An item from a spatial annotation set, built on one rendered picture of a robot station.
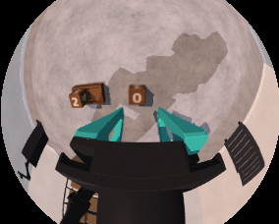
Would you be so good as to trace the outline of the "brown wooden digit cube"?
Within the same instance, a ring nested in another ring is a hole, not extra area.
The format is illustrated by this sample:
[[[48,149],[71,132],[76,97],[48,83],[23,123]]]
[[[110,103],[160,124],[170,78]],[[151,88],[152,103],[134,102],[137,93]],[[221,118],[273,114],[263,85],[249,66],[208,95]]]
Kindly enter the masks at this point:
[[[71,94],[69,94],[69,98],[72,108],[83,108],[88,102],[85,88],[75,89]]]
[[[129,86],[129,104],[145,105],[146,89],[144,84],[130,84]]]

